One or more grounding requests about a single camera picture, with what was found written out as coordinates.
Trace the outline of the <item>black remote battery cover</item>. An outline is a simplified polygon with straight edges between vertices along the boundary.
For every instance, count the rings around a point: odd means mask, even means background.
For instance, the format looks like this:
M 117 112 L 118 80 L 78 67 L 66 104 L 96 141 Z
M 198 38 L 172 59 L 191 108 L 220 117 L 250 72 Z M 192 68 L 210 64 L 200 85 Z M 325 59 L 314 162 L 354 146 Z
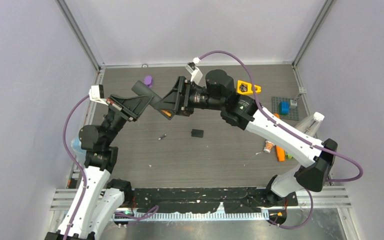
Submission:
M 203 138 L 204 137 L 204 130 L 192 129 L 191 130 L 191 136 L 195 137 L 195 138 Z

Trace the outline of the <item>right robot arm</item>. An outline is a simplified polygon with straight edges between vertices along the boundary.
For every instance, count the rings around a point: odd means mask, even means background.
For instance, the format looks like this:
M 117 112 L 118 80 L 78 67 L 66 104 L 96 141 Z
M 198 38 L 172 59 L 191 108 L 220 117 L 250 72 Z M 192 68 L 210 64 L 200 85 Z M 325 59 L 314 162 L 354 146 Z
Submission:
M 165 114 L 190 116 L 195 109 L 217 110 L 233 127 L 256 134 L 280 146 L 297 160 L 298 166 L 273 176 L 266 185 L 265 198 L 279 205 L 292 192 L 306 189 L 320 192 L 334 162 L 337 143 L 315 139 L 275 117 L 253 98 L 236 92 L 234 79 L 224 70 L 211 70 L 205 75 L 205 86 L 179 76 L 173 88 L 158 97 L 152 107 Z

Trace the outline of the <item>black remote control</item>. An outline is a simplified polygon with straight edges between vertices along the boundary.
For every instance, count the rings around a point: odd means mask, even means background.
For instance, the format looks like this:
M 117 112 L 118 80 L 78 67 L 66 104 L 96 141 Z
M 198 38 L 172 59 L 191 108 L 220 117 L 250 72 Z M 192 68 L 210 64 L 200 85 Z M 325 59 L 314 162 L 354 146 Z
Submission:
M 159 112 L 161 115 L 163 115 L 166 119 L 171 120 L 174 117 L 173 112 L 173 103 L 170 102 L 169 99 L 166 97 L 160 97 L 157 93 L 155 93 L 152 89 L 147 87 L 143 82 L 137 81 L 131 90 L 137 94 L 138 96 L 151 96 L 150 106 L 155 109 L 157 112 Z M 163 111 L 168 111 L 171 113 L 171 117 L 165 115 Z

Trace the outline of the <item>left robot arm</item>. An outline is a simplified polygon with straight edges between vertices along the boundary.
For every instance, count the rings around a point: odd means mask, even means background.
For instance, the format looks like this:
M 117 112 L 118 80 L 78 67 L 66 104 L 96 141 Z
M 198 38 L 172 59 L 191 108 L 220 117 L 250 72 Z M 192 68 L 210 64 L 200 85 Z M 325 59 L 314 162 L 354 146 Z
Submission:
M 47 240 L 99 240 L 116 209 L 128 207 L 134 199 L 129 181 L 109 179 L 119 150 L 110 145 L 127 122 L 138 120 L 153 96 L 123 98 L 112 94 L 104 99 L 100 93 L 81 101 L 87 99 L 106 105 L 108 113 L 100 125 L 85 125 L 79 131 L 85 161 L 80 164 L 72 154 L 69 156 L 82 180 L 62 223 L 55 232 L 46 234 Z

